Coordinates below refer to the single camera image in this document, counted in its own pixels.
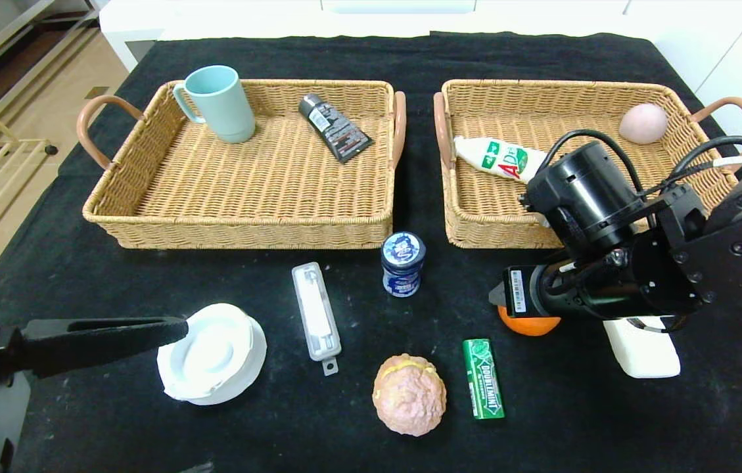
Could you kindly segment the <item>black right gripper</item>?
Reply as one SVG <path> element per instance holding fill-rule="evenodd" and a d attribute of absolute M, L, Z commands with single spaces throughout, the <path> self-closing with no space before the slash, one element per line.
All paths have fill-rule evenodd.
<path fill-rule="evenodd" d="M 488 301 L 505 306 L 511 318 L 605 319 L 605 275 L 599 263 L 512 265 L 503 270 Z"/>

